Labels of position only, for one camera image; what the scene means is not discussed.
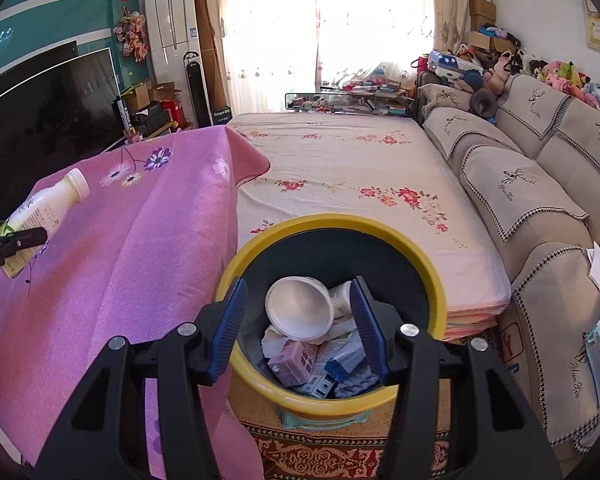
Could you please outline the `green coconut water bottle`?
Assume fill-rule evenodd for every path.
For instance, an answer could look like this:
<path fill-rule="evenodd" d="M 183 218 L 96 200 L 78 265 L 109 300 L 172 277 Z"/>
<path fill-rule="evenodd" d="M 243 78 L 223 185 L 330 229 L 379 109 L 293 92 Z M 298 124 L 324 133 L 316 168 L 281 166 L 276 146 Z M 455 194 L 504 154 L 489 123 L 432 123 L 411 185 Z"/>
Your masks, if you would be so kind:
<path fill-rule="evenodd" d="M 5 260 L 3 270 L 9 278 L 18 276 L 28 264 L 46 251 L 50 240 L 59 230 L 70 209 L 87 199 L 91 190 L 78 168 L 71 169 L 60 181 L 49 188 L 42 188 L 27 200 L 0 225 L 0 236 L 43 228 L 46 242 L 31 248 L 19 249 Z"/>

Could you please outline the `blue wrapper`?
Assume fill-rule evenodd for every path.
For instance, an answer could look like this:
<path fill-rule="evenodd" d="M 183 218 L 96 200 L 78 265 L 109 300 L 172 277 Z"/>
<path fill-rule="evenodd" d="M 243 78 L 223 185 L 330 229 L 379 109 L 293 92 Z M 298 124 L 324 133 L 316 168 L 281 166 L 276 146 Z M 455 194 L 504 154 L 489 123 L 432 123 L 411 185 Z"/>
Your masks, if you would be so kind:
<path fill-rule="evenodd" d="M 366 354 L 358 336 L 349 339 L 325 365 L 325 372 L 336 382 L 345 382 L 365 360 Z"/>

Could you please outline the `pink drink carton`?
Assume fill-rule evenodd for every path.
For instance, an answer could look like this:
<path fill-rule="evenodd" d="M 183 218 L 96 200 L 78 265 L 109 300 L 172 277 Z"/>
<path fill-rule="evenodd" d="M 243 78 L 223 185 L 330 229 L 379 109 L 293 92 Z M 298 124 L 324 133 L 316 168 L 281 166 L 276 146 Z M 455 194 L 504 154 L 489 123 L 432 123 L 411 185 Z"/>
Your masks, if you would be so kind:
<path fill-rule="evenodd" d="M 312 378 L 317 349 L 306 341 L 287 341 L 283 350 L 268 360 L 268 367 L 284 387 L 302 386 Z"/>

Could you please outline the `large white paper cup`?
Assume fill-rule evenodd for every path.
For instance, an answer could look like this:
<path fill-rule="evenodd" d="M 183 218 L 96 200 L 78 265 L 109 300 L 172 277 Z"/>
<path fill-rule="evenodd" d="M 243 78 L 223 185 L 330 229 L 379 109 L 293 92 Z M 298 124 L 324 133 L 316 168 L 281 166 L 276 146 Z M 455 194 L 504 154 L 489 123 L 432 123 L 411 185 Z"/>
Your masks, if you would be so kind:
<path fill-rule="evenodd" d="M 325 336 L 334 322 L 328 289 L 308 276 L 277 280 L 266 292 L 264 306 L 275 329 L 294 340 Z"/>

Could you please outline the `white tissue paper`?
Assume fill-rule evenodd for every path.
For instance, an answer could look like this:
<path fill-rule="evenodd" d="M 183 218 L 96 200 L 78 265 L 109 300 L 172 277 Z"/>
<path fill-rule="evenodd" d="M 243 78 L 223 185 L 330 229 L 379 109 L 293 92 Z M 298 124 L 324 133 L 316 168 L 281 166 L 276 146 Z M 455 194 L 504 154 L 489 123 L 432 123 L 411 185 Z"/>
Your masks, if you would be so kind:
<path fill-rule="evenodd" d="M 261 339 L 262 354 L 265 359 L 272 359 L 283 351 L 285 344 L 291 341 L 291 338 L 279 333 L 273 325 L 268 326 Z"/>

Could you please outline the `small white yogurt cup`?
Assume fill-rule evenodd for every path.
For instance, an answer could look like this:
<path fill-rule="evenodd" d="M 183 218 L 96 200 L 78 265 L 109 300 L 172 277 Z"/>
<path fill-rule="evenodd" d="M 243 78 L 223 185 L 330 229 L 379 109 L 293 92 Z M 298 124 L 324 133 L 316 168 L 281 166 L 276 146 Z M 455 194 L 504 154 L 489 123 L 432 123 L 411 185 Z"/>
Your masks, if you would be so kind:
<path fill-rule="evenodd" d="M 329 297 L 334 309 L 334 318 L 344 318 L 352 314 L 350 290 L 351 281 L 346 281 L 329 289 Z"/>

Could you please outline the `yellow rimmed black trash bin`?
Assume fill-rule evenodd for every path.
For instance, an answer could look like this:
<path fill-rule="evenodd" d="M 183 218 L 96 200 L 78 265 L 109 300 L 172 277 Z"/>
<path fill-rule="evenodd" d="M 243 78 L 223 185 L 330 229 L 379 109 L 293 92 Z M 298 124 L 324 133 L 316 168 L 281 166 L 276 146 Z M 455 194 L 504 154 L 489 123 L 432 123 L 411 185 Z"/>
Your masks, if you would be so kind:
<path fill-rule="evenodd" d="M 230 260 L 216 293 L 234 278 L 248 286 L 242 327 L 230 356 L 255 392 L 309 418 L 357 415 L 391 402 L 379 387 L 344 400 L 318 400 L 283 385 L 268 366 L 291 341 L 326 344 L 352 332 L 347 286 L 362 276 L 374 299 L 391 304 L 403 323 L 441 338 L 446 298 L 434 265 L 409 238 L 378 221 L 350 214 L 310 214 L 267 229 Z"/>

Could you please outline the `pink floral tablecloth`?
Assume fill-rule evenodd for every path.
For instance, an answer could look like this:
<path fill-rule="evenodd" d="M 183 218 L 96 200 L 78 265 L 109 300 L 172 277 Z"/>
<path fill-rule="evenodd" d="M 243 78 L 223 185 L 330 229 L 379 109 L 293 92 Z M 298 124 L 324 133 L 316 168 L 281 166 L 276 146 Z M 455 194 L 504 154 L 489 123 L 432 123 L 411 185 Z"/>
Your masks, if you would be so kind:
<path fill-rule="evenodd" d="M 0 269 L 0 427 L 24 460 L 110 338 L 160 338 L 213 299 L 239 185 L 269 166 L 224 126 L 80 162 L 90 196 L 18 276 Z"/>

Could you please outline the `large black television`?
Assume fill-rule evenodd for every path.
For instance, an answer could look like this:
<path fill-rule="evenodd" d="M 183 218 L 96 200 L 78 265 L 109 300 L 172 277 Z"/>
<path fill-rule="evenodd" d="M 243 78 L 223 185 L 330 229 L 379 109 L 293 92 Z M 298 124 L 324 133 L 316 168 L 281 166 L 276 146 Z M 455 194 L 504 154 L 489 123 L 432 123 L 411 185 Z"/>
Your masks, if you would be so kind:
<path fill-rule="evenodd" d="M 122 139 L 119 98 L 108 48 L 41 70 L 0 95 L 0 220 L 38 180 Z"/>

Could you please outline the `cardboard boxes by television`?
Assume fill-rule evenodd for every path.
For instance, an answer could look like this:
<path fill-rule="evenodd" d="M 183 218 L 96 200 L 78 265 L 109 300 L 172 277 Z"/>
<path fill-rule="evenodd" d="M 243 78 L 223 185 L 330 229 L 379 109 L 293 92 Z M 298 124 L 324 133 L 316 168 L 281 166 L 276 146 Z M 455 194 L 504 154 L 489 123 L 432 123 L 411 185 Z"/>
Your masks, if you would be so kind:
<path fill-rule="evenodd" d="M 136 113 L 152 102 L 172 101 L 180 92 L 172 81 L 155 84 L 147 79 L 124 89 L 121 96 L 129 112 Z"/>

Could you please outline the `pink flower decoration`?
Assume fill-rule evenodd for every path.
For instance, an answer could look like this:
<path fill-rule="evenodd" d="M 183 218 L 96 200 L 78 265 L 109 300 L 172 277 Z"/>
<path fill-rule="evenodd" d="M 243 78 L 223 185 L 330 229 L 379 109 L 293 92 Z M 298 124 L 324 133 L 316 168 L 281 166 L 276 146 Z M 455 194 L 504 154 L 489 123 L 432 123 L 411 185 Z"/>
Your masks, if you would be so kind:
<path fill-rule="evenodd" d="M 148 55 L 146 18 L 140 11 L 130 12 L 125 6 L 122 17 L 114 28 L 114 36 L 121 44 L 122 55 L 125 58 L 134 58 L 137 63 L 146 60 Z"/>

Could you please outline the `black tower fan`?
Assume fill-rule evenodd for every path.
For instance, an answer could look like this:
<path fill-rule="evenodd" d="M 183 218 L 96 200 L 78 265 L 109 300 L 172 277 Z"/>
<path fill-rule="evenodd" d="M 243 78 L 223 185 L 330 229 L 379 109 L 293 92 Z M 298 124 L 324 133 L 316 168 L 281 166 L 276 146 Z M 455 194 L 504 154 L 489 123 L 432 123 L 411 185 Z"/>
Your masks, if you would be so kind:
<path fill-rule="evenodd" d="M 183 63 L 186 71 L 189 95 L 193 103 L 196 124 L 199 128 L 210 127 L 212 125 L 212 118 L 209 110 L 201 57 L 195 51 L 187 51 L 183 55 Z"/>

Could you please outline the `beige sofa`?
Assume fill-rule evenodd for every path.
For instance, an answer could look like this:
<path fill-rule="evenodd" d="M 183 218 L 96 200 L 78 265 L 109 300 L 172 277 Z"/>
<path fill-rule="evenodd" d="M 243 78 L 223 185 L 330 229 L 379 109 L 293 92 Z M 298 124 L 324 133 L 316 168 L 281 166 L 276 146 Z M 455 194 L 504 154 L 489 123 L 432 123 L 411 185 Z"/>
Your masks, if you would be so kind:
<path fill-rule="evenodd" d="M 600 111 L 527 75 L 509 78 L 489 120 L 464 91 L 424 84 L 418 97 L 512 284 L 503 361 L 556 455 L 578 460 L 600 435 L 585 349 L 600 318 L 588 260 L 600 248 Z"/>

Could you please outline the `white air conditioner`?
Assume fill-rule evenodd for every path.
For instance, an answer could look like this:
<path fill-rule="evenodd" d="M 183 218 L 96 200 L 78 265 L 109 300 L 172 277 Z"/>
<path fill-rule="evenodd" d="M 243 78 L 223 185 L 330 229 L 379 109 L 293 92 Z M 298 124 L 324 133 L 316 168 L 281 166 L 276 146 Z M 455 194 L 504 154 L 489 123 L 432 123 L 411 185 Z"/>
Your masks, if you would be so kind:
<path fill-rule="evenodd" d="M 157 84 L 174 83 L 185 118 L 194 126 L 197 118 L 190 95 L 184 56 L 196 50 L 194 0 L 144 0 L 149 55 Z"/>

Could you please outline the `floral bed mat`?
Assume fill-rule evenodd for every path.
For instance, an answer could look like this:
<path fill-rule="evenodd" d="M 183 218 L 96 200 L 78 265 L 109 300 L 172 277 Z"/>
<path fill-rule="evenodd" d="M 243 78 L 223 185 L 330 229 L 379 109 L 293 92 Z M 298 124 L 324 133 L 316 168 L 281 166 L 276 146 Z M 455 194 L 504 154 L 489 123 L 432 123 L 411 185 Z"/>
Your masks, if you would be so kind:
<path fill-rule="evenodd" d="M 411 119 L 242 114 L 230 128 L 268 158 L 238 190 L 238 243 L 308 214 L 353 214 L 410 238 L 436 268 L 445 336 L 478 334 L 508 305 L 504 263 L 455 174 Z"/>

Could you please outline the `plush toys pile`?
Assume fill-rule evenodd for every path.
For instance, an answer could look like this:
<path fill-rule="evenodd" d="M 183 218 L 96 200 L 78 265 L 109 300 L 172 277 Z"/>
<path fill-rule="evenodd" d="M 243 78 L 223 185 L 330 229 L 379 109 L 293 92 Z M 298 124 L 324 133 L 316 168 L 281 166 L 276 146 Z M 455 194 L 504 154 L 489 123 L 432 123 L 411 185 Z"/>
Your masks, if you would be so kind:
<path fill-rule="evenodd" d="M 481 56 L 467 44 L 460 46 L 457 55 L 433 50 L 428 55 L 428 70 L 442 86 L 467 93 L 489 92 L 492 99 L 504 94 L 513 76 L 526 75 L 600 111 L 600 82 L 580 72 L 573 62 L 547 63 L 523 50 L 491 56 Z"/>

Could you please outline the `white curtains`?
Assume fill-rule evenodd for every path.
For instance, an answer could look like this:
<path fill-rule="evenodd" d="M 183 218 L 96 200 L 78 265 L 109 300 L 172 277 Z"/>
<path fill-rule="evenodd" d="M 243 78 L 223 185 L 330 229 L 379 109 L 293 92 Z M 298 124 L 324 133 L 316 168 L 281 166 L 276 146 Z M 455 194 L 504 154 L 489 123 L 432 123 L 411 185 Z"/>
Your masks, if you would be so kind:
<path fill-rule="evenodd" d="M 460 44 L 469 0 L 218 0 L 224 70 L 236 114 L 279 112 L 313 92 L 386 66 L 393 79 L 432 50 Z"/>

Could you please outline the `glass coffee table with clutter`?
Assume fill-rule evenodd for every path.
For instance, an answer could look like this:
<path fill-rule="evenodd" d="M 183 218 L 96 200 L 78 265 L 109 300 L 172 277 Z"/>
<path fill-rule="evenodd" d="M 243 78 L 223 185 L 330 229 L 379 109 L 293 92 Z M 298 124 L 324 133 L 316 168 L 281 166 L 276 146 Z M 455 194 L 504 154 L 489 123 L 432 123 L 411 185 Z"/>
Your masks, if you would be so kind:
<path fill-rule="evenodd" d="M 413 98 L 399 81 L 377 77 L 353 79 L 343 87 L 321 86 L 313 92 L 287 92 L 285 110 L 298 113 L 410 117 Z"/>

